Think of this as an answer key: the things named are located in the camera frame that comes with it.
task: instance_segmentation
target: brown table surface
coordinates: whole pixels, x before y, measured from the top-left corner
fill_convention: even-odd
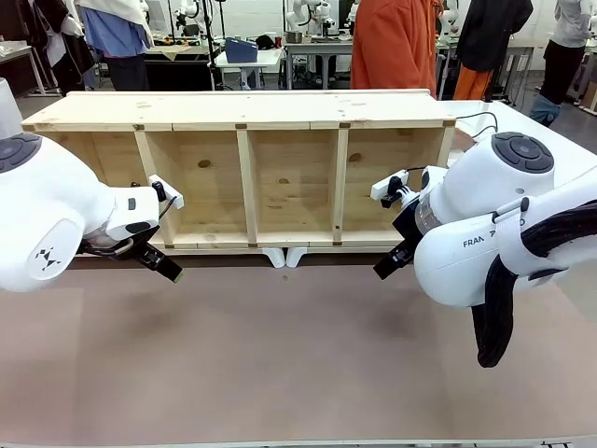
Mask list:
[[[554,286],[520,295],[477,365],[469,310],[412,269],[70,271],[0,293],[0,441],[518,439],[597,432],[597,332]]]

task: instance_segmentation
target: person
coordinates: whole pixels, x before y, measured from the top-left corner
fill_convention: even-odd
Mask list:
[[[510,36],[532,13],[531,0],[472,0],[456,48],[461,66],[454,100],[483,99],[493,70],[506,58]]]
[[[84,91],[83,77],[95,61],[83,30],[62,0],[20,0],[27,41],[45,57],[62,95]]]
[[[354,26],[352,89],[436,91],[436,0],[366,0]]]
[[[144,53],[153,37],[139,0],[75,0],[87,42],[102,52],[117,91],[148,91]]]
[[[545,80],[529,117],[549,127],[560,115],[562,102],[585,54],[590,37],[591,7],[585,0],[558,0],[556,28],[545,48]]]

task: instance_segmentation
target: wood knot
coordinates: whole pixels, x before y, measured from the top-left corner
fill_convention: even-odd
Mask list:
[[[360,152],[355,152],[355,154],[351,154],[351,157],[348,158],[349,162],[356,162],[363,160],[363,155]]]

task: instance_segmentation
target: blue container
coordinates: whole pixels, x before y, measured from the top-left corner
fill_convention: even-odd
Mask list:
[[[229,63],[256,63],[257,44],[227,37],[226,59]]]

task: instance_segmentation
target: cable bundle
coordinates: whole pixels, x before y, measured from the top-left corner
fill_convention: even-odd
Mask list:
[[[537,257],[575,239],[597,234],[597,201],[565,210],[524,231],[522,243]],[[513,289],[518,275],[509,271],[499,255],[485,280],[485,303],[472,308],[481,367],[495,367],[506,352],[514,329]]]

